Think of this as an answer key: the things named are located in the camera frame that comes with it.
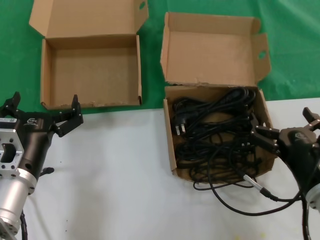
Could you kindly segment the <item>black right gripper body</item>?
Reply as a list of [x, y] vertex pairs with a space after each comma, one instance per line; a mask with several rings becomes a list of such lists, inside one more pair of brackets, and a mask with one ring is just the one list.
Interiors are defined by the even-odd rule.
[[277, 140], [279, 157], [292, 172], [301, 191], [320, 183], [320, 147], [316, 134], [304, 127], [282, 129]]

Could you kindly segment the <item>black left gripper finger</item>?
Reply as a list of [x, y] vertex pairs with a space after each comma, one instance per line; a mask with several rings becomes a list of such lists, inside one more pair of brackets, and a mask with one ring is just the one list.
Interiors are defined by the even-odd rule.
[[69, 110], [61, 111], [58, 115], [52, 116], [51, 130], [59, 137], [63, 137], [83, 123], [81, 104], [78, 95], [75, 94]]
[[5, 100], [4, 104], [0, 107], [0, 117], [5, 118], [7, 116], [13, 118], [20, 118], [24, 112], [18, 109], [18, 105], [21, 100], [21, 95], [16, 91], [12, 98]]

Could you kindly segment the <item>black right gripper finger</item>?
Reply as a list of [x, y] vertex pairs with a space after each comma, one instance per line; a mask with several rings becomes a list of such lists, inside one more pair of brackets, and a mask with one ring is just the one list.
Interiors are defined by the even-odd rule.
[[313, 113], [308, 107], [305, 107], [302, 111], [302, 115], [308, 122], [303, 128], [314, 132], [315, 130], [320, 129], [320, 116], [316, 113]]
[[279, 157], [280, 148], [278, 139], [280, 130], [259, 125], [259, 121], [253, 112], [250, 115], [250, 124], [252, 126], [250, 131], [250, 142]]

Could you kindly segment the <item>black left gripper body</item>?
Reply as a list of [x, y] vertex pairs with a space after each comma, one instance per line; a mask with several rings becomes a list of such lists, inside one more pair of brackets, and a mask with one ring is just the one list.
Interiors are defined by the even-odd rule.
[[38, 179], [55, 133], [53, 117], [44, 112], [16, 112], [14, 117], [22, 133], [23, 155], [18, 167]]

